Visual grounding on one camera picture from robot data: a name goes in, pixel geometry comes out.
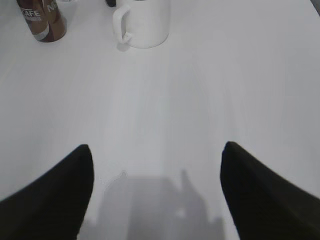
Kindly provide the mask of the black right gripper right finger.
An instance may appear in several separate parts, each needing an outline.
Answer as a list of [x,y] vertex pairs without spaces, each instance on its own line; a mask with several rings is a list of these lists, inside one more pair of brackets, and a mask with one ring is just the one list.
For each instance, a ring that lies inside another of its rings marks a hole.
[[318,240],[320,200],[228,141],[220,184],[241,240]]

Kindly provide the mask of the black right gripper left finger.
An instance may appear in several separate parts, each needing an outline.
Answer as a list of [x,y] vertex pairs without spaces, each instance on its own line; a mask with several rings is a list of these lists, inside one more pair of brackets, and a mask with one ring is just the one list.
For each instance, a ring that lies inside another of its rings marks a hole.
[[0,202],[2,240],[75,240],[94,188],[87,144]]

